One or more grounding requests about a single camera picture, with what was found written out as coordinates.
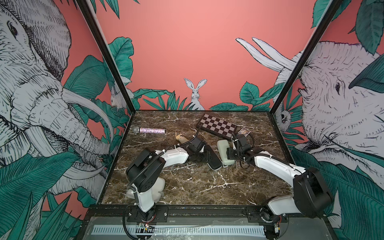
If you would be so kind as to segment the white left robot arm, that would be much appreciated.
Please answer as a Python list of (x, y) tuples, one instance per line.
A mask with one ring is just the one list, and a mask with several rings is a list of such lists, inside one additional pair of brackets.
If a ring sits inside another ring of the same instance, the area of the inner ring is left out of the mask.
[(164, 150), (145, 148), (126, 170), (128, 190), (133, 193), (136, 205), (148, 213), (155, 205), (153, 187), (164, 168), (184, 164), (200, 158), (206, 151), (207, 143), (195, 137), (184, 144), (168, 146)]

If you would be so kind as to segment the black zippered umbrella case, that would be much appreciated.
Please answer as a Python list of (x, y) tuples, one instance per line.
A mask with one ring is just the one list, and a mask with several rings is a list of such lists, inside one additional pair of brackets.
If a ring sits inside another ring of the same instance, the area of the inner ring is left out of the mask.
[(216, 155), (215, 151), (211, 148), (211, 146), (205, 145), (203, 154), (209, 167), (213, 171), (218, 171), (219, 169), (222, 168), (223, 164), (220, 158)]

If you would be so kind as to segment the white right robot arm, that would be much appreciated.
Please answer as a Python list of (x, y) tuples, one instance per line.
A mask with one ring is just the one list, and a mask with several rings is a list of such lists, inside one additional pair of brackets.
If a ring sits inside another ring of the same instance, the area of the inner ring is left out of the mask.
[(262, 148), (251, 146), (242, 134), (232, 134), (231, 141), (234, 149), (227, 151), (228, 156), (272, 173), (293, 190), (290, 195), (271, 198), (261, 208), (260, 212), (266, 222), (273, 216), (284, 214), (302, 214), (315, 218), (333, 202), (334, 197), (318, 169), (284, 162)]

